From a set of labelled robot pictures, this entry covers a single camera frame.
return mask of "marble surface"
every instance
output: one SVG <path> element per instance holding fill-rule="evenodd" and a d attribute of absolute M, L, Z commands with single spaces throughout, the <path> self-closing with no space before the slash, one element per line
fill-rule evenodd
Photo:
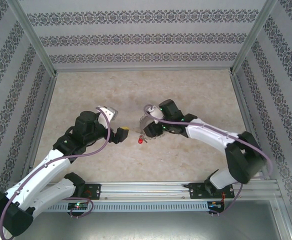
<path fill-rule="evenodd" d="M 166 99 L 174 100 L 183 114 L 194 114 L 218 128 L 245 130 L 227 70 L 59 73 L 34 165 L 82 111 L 96 112 L 95 107 L 101 105 L 118 110 L 111 127 L 129 127 L 127 139 L 108 144 L 96 155 L 78 158 L 53 181 L 69 172 L 87 182 L 196 181 L 225 167 L 224 154 L 180 135 L 166 133 L 138 144 L 144 105 Z M 102 144 L 101 139 L 86 152 Z"/>

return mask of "wallpaper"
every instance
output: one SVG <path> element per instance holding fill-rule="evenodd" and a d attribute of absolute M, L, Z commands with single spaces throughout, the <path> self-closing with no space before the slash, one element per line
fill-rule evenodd
<path fill-rule="evenodd" d="M 279 0 L 237 77 L 292 220 L 292 0 Z"/>
<path fill-rule="evenodd" d="M 0 190 L 21 179 L 50 83 L 23 28 L 0 0 Z"/>
<path fill-rule="evenodd" d="M 57 70 L 232 66 L 265 0 L 21 0 Z"/>

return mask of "metal mount bracket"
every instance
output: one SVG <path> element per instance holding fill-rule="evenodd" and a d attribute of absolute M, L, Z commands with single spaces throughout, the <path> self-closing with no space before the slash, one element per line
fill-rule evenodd
<path fill-rule="evenodd" d="M 222 193 L 225 194 L 225 199 L 233 199 L 235 197 L 232 184 L 219 190 L 213 196 L 205 190 L 203 182 L 191 182 L 184 184 L 184 187 L 189 189 L 190 199 L 221 199 L 223 197 Z"/>
<path fill-rule="evenodd" d="M 86 183 L 81 197 L 90 200 L 99 200 L 101 196 L 101 188 L 102 185 L 98 183 Z"/>

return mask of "metal frame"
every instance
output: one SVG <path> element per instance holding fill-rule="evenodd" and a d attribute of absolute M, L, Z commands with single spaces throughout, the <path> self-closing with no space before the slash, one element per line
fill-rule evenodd
<path fill-rule="evenodd" d="M 208 211 L 207 202 L 220 199 L 191 199 L 190 190 L 184 185 L 198 182 L 202 181 L 88 182 L 88 184 L 101 184 L 100 199 L 93 201 L 95 212 Z M 239 184 L 233 185 L 235 195 L 239 188 Z M 243 185 L 237 201 L 253 200 L 270 202 L 281 240 L 292 240 L 292 223 L 277 180 L 252 180 Z M 67 205 L 71 202 L 75 201 L 59 202 L 46 212 L 67 212 Z"/>
<path fill-rule="evenodd" d="M 54 68 L 53 63 L 50 57 L 48 56 L 47 52 L 45 51 L 40 38 L 37 36 L 30 20 L 28 19 L 26 13 L 24 12 L 24 9 L 22 8 L 20 1 L 7 0 L 7 3 L 11 10 L 13 11 L 14 15 L 16 16 L 19 24 L 21 25 L 22 29 L 24 30 L 34 49 L 36 50 L 36 53 L 39 55 L 39 58 L 44 64 L 46 70 L 49 72 L 49 75 L 51 77 L 54 77 L 56 69 Z"/>
<path fill-rule="evenodd" d="M 51 100 L 53 97 L 57 77 L 58 77 L 58 73 L 53 74 L 53 76 L 50 79 L 48 91 L 47 91 L 47 94 L 45 96 L 44 103 L 43 103 L 43 109 L 41 110 L 41 113 L 40 113 L 40 117 L 38 120 L 38 126 L 35 130 L 34 140 L 33 140 L 33 143 L 31 145 L 31 148 L 29 150 L 29 157 L 26 160 L 24 172 L 22 173 L 22 178 L 26 177 L 26 175 L 29 173 L 29 171 L 31 171 L 31 169 L 33 168 L 33 164 L 34 164 L 35 159 L 36 159 L 37 151 L 38 151 L 38 148 L 40 146 L 41 137 L 42 137 L 42 134 L 44 131 L 46 117 L 47 117 L 48 110 L 50 108 Z"/>
<path fill-rule="evenodd" d="M 229 76 L 230 76 L 232 87 L 234 88 L 235 96 L 238 102 L 239 111 L 242 117 L 242 121 L 244 122 L 244 126 L 246 130 L 250 132 L 251 134 L 253 134 L 254 138 L 257 139 L 255 131 L 254 131 L 253 123 L 250 117 L 250 113 L 247 108 L 247 105 L 245 104 L 244 95 L 241 90 L 240 83 L 237 79 L 237 76 L 236 74 L 233 74 L 231 71 L 229 71 Z"/>
<path fill-rule="evenodd" d="M 107 68 L 59 68 L 57 73 L 76 72 L 119 72 L 119 71 L 192 71 L 192 70 L 228 70 L 229 66 L 183 66 L 183 67 L 107 67 Z"/>
<path fill-rule="evenodd" d="M 237 54 L 233 66 L 231 67 L 233 73 L 237 73 L 237 71 L 241 67 L 247 53 L 251 49 L 251 46 L 253 45 L 255 39 L 257 38 L 257 35 L 263 28 L 266 19 L 270 15 L 276 3 L 277 0 L 266 0 L 264 6 L 262 7 L 260 13 L 257 16 L 256 21 L 254 22 L 254 25 L 252 26 L 249 34 L 247 35 L 247 38 L 245 39 L 242 47 L 240 48 L 239 53 Z"/>

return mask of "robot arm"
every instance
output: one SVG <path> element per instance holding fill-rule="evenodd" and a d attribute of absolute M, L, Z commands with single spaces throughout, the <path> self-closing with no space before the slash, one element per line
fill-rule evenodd
<path fill-rule="evenodd" d="M 205 180 L 205 189 L 211 195 L 229 184 L 248 183 L 266 162 L 259 153 L 230 138 L 232 136 L 241 139 L 259 148 L 251 133 L 246 131 L 242 134 L 227 132 L 207 124 L 195 115 L 183 115 L 171 99 L 159 104 L 159 108 L 156 106 L 149 107 L 147 112 L 157 119 L 189 123 L 189 125 L 177 125 L 161 123 L 157 120 L 149 123 L 148 119 L 148 122 L 142 122 L 140 125 L 148 137 L 157 137 L 166 131 L 203 141 L 225 154 L 227 167 L 218 169 Z"/>
<path fill-rule="evenodd" d="M 99 107 L 107 116 L 108 121 L 114 120 L 117 111 L 110 107 Z M 20 190 L 8 207 L 3 226 L 13 235 L 22 234 L 41 212 L 49 206 L 68 197 L 81 197 L 84 191 L 85 181 L 75 173 L 68 173 L 55 185 L 43 190 L 43 188 L 62 170 L 68 168 L 75 160 L 75 155 L 83 154 L 86 148 L 100 139 L 106 139 L 108 130 L 107 122 L 101 113 L 83 111 L 76 118 L 75 125 L 70 127 L 53 145 L 45 159 L 34 168 L 24 179 L 9 188 L 5 193 L 0 192 L 0 218 L 4 207 L 12 198 L 20 185 L 38 168 L 45 166 Z M 118 128 L 114 133 L 110 129 L 110 143 L 121 143 L 128 136 L 128 129 Z M 64 158 L 48 164 L 51 160 L 62 156 L 74 156 Z"/>

